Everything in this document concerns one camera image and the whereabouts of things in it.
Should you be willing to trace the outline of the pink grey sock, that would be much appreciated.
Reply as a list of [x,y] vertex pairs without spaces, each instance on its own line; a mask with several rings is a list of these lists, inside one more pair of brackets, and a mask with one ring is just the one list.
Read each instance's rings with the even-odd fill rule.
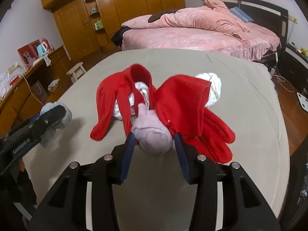
[[139,145],[148,153],[161,155],[172,147],[172,136],[160,121],[155,110],[147,109],[144,103],[138,105],[138,117],[132,129]]

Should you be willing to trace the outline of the black trash bin with bag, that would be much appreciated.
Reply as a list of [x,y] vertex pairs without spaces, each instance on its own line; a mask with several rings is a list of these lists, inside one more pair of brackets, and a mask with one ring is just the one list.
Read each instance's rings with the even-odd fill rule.
[[298,148],[290,159],[290,176],[281,230],[307,230],[307,148]]

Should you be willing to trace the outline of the wooden side desk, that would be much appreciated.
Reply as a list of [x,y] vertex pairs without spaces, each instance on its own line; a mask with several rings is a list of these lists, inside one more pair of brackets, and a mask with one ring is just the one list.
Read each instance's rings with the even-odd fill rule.
[[73,84],[66,74],[73,66],[61,46],[48,55],[49,66],[41,59],[8,91],[1,101],[1,136],[38,114],[47,102],[57,101]]

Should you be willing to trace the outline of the red glove right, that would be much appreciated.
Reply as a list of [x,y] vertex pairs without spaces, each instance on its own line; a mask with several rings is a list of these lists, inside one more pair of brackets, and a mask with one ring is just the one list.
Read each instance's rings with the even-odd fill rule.
[[211,82],[177,74],[168,78],[155,92],[153,108],[172,137],[180,133],[184,142],[216,163],[232,160],[228,147],[235,133],[205,107]]

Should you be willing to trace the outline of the red glove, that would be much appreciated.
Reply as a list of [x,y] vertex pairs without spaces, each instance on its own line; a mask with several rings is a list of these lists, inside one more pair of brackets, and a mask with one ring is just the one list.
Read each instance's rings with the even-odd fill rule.
[[145,99],[135,87],[136,82],[143,82],[149,89],[149,107],[154,105],[154,95],[157,89],[152,84],[150,72],[140,64],[133,64],[125,70],[112,74],[105,78],[99,85],[96,93],[98,123],[93,127],[90,138],[96,141],[102,140],[107,134],[115,103],[118,104],[123,119],[123,127],[126,135],[131,132],[131,106],[129,95],[134,95],[134,111],[138,114],[138,105]]
[[235,133],[205,107],[211,82],[177,74],[168,78],[155,92],[153,108],[172,137],[180,133],[184,142],[216,163],[232,160],[228,147]]

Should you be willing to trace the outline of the white sock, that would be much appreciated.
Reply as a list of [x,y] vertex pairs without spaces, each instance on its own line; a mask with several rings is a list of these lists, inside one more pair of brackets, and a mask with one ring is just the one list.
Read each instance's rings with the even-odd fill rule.
[[215,73],[201,73],[197,74],[195,77],[211,82],[209,98],[205,104],[206,108],[210,108],[220,99],[222,86],[221,80]]

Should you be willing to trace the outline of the red glove left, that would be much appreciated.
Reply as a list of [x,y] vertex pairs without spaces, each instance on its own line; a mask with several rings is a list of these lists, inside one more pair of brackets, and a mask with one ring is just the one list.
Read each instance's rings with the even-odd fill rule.
[[102,140],[107,134],[115,103],[118,104],[123,119],[123,127],[126,135],[131,132],[131,106],[129,95],[134,95],[134,111],[138,114],[138,105],[145,99],[135,87],[136,82],[143,82],[149,89],[149,107],[154,105],[154,95],[157,89],[152,84],[150,72],[140,64],[133,64],[125,70],[112,74],[105,78],[99,85],[96,93],[98,123],[93,127],[90,138],[96,141]]

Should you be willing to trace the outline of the red picture box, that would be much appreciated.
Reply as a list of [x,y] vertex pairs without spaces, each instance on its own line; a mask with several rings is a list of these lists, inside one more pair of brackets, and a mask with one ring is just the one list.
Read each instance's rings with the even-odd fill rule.
[[35,40],[28,45],[17,49],[17,52],[25,65],[32,67],[33,63],[39,58],[37,47],[40,44],[40,40]]

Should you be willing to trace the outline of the small white stool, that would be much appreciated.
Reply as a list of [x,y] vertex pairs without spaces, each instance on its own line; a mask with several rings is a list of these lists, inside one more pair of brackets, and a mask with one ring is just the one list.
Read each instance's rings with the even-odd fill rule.
[[73,68],[71,68],[66,75],[70,76],[72,83],[74,84],[81,76],[86,74],[86,70],[83,67],[83,62],[77,63]]

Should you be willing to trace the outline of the light blue kettle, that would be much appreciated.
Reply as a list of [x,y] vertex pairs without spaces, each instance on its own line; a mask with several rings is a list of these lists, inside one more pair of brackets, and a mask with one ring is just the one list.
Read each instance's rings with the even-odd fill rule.
[[50,45],[47,42],[42,42],[37,46],[37,53],[39,57],[44,57],[50,52]]

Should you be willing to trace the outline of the white bathroom scale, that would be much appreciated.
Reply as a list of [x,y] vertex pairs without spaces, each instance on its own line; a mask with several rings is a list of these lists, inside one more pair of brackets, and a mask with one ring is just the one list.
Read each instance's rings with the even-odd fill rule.
[[300,107],[305,111],[305,112],[308,112],[308,99],[300,94],[300,93],[296,93],[297,97],[298,97],[298,100],[299,100],[299,103],[300,103]]

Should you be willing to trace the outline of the black clothing on bed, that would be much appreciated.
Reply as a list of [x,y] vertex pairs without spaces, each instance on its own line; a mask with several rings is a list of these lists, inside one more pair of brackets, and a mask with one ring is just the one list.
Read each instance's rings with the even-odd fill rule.
[[130,27],[121,27],[117,32],[115,32],[115,34],[113,35],[113,37],[111,37],[111,42],[118,47],[122,47],[122,43],[123,43],[123,34],[128,31],[131,30]]

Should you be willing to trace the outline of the dark bedside table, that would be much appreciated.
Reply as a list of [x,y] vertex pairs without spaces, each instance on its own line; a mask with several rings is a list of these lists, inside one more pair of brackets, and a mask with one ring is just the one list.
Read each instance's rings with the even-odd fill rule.
[[285,48],[279,67],[280,74],[286,78],[300,93],[307,95],[307,61],[293,48]]

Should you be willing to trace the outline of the pink bed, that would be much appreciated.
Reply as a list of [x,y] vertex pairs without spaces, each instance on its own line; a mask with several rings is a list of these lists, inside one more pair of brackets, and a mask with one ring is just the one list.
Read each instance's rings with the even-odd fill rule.
[[190,49],[259,61],[281,48],[274,32],[255,23],[247,25],[250,32],[243,39],[195,28],[130,29],[123,34],[122,50]]

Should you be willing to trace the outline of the wooden wardrobe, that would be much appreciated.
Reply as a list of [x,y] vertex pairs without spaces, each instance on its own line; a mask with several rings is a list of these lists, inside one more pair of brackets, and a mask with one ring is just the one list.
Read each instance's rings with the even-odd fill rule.
[[52,12],[69,57],[76,62],[111,48],[121,23],[157,12],[184,8],[185,0],[41,0]]

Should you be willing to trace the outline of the pink duvet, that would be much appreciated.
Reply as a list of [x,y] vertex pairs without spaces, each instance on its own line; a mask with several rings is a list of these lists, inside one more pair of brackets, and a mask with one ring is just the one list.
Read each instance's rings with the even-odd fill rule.
[[155,28],[195,28],[244,39],[244,34],[250,32],[249,27],[233,15],[221,0],[204,0],[201,7],[188,7],[175,13],[164,14],[150,23],[151,15],[133,18],[122,23],[123,27],[131,29]]

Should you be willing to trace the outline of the yellow plush toy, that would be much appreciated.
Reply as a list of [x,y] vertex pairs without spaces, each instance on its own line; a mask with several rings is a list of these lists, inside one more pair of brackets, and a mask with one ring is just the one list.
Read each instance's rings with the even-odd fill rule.
[[300,51],[303,55],[307,56],[308,55],[308,50],[305,48],[300,48]]

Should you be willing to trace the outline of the blue pillow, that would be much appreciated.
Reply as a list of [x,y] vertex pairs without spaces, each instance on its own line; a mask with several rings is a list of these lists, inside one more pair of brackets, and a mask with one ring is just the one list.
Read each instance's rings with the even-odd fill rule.
[[239,7],[230,8],[229,11],[231,14],[235,15],[239,19],[241,19],[244,23],[253,23],[254,19],[251,18],[248,14],[246,14],[242,9]]

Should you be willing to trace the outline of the dark wooden headboard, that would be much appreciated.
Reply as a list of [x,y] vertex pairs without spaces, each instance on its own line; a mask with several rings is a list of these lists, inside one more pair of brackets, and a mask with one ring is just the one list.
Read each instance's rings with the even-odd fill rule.
[[281,48],[287,44],[288,10],[278,5],[261,0],[221,0],[228,8],[238,7],[259,24],[280,38]]

